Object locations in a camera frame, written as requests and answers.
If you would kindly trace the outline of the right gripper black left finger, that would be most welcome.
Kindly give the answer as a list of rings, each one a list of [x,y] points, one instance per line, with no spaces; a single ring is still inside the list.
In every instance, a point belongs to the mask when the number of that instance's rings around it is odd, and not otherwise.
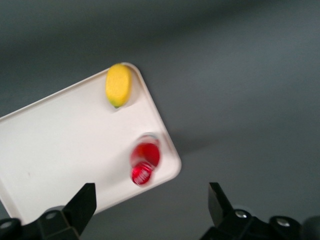
[[[62,208],[37,220],[42,240],[79,240],[97,208],[96,186],[86,183]]]

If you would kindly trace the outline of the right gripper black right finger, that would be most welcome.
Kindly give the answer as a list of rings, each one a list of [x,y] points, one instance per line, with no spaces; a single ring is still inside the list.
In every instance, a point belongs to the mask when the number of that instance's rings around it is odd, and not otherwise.
[[[243,209],[234,209],[217,182],[209,183],[208,210],[213,226],[202,240],[269,240],[268,225]]]

